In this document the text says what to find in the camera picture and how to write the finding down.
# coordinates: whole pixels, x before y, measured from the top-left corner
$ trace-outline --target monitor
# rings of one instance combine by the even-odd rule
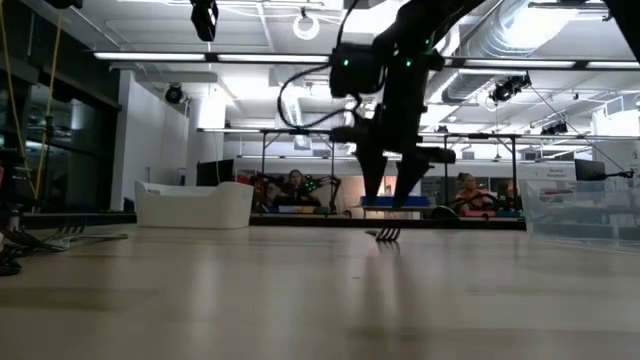
[[[198,163],[197,186],[218,186],[233,180],[233,159]]]
[[[602,181],[607,179],[604,163],[591,160],[574,160],[577,181]]]

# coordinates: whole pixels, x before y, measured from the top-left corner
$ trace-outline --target security camera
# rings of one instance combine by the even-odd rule
[[[184,97],[184,93],[182,92],[181,84],[171,84],[169,85],[169,90],[164,94],[165,100],[167,100],[170,104],[180,104],[182,98]]]

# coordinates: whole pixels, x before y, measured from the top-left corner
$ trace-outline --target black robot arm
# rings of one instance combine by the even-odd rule
[[[354,0],[345,20],[355,8]],[[417,147],[420,118],[427,111],[424,106],[429,71],[439,71],[444,59],[434,49],[460,18],[482,4],[484,0],[410,0],[403,5],[395,22],[371,45],[343,43],[342,30],[333,49],[330,63],[310,69],[291,78],[291,81],[306,73],[331,66],[329,85],[335,98],[347,95],[361,103],[361,94],[372,94],[384,87],[382,104],[376,107],[373,119],[359,117],[353,127],[333,129],[338,142],[354,142],[356,157],[362,168],[367,201],[375,201],[387,166],[385,151],[402,154],[398,166],[398,179],[394,194],[394,206],[404,204],[409,192],[430,168],[430,162],[454,163],[455,152],[442,148]],[[636,57],[640,56],[640,31],[637,31],[634,14],[637,0],[604,0],[611,15],[620,26]],[[281,96],[278,111],[285,123]],[[338,110],[305,126],[289,124],[291,127],[311,127],[340,112]]]

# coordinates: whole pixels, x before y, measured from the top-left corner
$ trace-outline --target person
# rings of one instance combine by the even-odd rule
[[[304,193],[304,175],[300,170],[289,172],[287,183],[276,196],[278,205],[321,206],[320,200],[313,194]]]
[[[456,202],[463,202],[469,200],[479,194],[485,194],[484,190],[480,190],[476,187],[476,178],[471,174],[460,174],[458,178],[462,181],[462,190],[456,195]],[[489,203],[487,197],[478,197],[470,202],[462,205],[458,211],[461,214],[466,213],[469,210],[479,210],[486,207]]]

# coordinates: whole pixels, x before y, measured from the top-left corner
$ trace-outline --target wire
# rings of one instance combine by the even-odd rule
[[[360,0],[354,0],[353,3],[351,4],[351,6],[349,6],[349,9],[347,10],[347,13],[344,16],[344,19],[342,20],[342,23],[340,24],[340,29],[338,30],[338,36],[336,37],[336,47],[339,46],[342,43],[342,33],[344,32],[344,24],[346,24],[347,19],[349,18],[349,15],[351,14],[351,12],[353,11],[353,9],[355,9],[356,5],[358,5],[358,2]],[[278,94],[278,100],[277,100],[277,107],[278,107],[278,115],[280,115],[280,118],[282,119],[282,122],[285,123],[285,125],[287,125],[290,128],[294,128],[294,129],[308,129],[311,127],[314,127],[324,121],[326,121],[327,119],[336,116],[338,114],[342,114],[345,112],[351,112],[354,116],[357,116],[355,109],[357,109],[360,105],[362,105],[362,99],[360,97],[356,97],[356,106],[353,109],[338,109],[336,111],[333,111],[323,117],[321,117],[320,119],[310,123],[310,124],[304,124],[304,125],[297,125],[297,124],[292,124],[289,120],[287,120],[287,117],[284,114],[284,109],[282,108],[282,94],[284,93],[284,90],[287,88],[287,86],[289,86],[289,84],[291,84],[292,82],[294,82],[295,80],[314,73],[316,71],[320,71],[320,70],[324,70],[327,69],[331,66],[331,64],[325,64],[325,65],[320,65],[311,69],[307,69],[305,71],[301,71],[295,75],[293,75],[292,77],[290,77],[280,88],[280,93]]]
[[[56,32],[56,43],[53,47],[53,64],[51,65],[51,80],[49,81],[49,99],[47,101],[47,112],[45,114],[45,121],[48,122],[49,116],[51,116],[51,105],[53,103],[53,84],[56,79],[56,69],[58,67],[58,50],[60,50],[60,36],[62,35],[62,13],[58,13],[58,31]],[[38,175],[36,178],[36,194],[35,199],[40,197],[40,183],[42,180],[42,170],[44,168],[45,150],[44,147],[47,142],[47,128],[42,132],[42,142],[40,143],[40,162],[38,163]]]
[[[304,71],[301,71],[295,75],[293,75],[292,77],[290,77],[280,88],[280,93],[278,94],[278,99],[276,100],[277,103],[277,107],[278,107],[278,115],[280,115],[280,118],[282,119],[282,122],[284,122],[288,127],[290,128],[296,128],[296,129],[302,129],[305,127],[309,127],[309,126],[301,126],[301,125],[296,125],[296,124],[292,124],[291,122],[289,122],[289,120],[287,120],[287,117],[284,114],[284,109],[282,108],[282,94],[284,93],[285,89],[287,88],[287,86],[289,86],[289,84],[291,84],[292,82],[296,81],[297,79],[314,73],[316,71],[320,71],[320,70],[324,70],[326,68],[328,68],[329,66],[331,66],[330,64],[324,64],[324,65],[320,65],[320,66],[316,66],[313,67],[311,69],[307,69]]]
[[[20,126],[20,120],[18,120],[18,108],[16,106],[15,91],[13,89],[13,75],[11,75],[11,61],[9,60],[9,45],[7,43],[7,31],[4,23],[4,3],[0,3],[0,30],[2,30],[2,44],[4,45],[4,62],[7,69],[7,83],[9,85],[9,98],[11,101],[11,112],[13,114],[13,121],[16,127],[16,135],[18,136],[18,146],[20,149],[20,155],[24,161],[24,168],[27,170],[27,182],[31,188],[31,193],[36,196],[36,188],[33,185],[31,179],[31,169],[29,169],[29,163],[27,162],[27,155],[24,149],[24,139],[22,138],[22,131]]]
[[[549,104],[549,102],[547,102],[547,100],[542,97],[542,95],[540,95],[540,93],[538,92],[538,90],[536,90],[533,86],[529,86],[531,88],[531,90],[533,90],[533,92],[536,93],[536,95],[538,95],[538,97],[540,98],[540,100],[542,100],[545,104],[547,104],[547,106],[549,107],[549,109],[551,109],[551,111],[554,112],[554,114],[556,114],[557,117],[559,117],[560,119],[562,119],[562,115],[560,115],[560,113],[558,111],[556,111],[556,109],[551,106],[551,104]],[[567,124],[568,127],[571,128],[571,130],[575,131],[576,133],[580,134],[580,132],[573,127],[573,125],[571,125],[568,121],[564,122],[565,124]],[[626,171],[625,168],[623,168],[622,166],[620,166],[620,164],[618,164],[617,162],[615,162],[609,155],[605,154],[604,151],[600,150],[594,143],[593,141],[587,139],[586,137],[582,138],[583,140],[585,140],[594,150],[596,150],[597,152],[599,152],[600,154],[602,154],[602,156],[606,157],[609,161],[611,161],[615,166],[617,166],[620,170],[622,171]]]
[[[356,8],[356,5],[358,5],[359,1],[360,0],[353,0],[353,3],[351,4],[351,6],[349,6],[349,9],[347,10],[347,13],[344,15],[342,24],[340,24],[340,28],[338,29],[338,37],[336,38],[336,47],[342,43],[342,33],[344,32],[344,24],[347,23],[347,19],[349,18],[349,15],[351,15],[351,12],[353,11],[353,9]]]

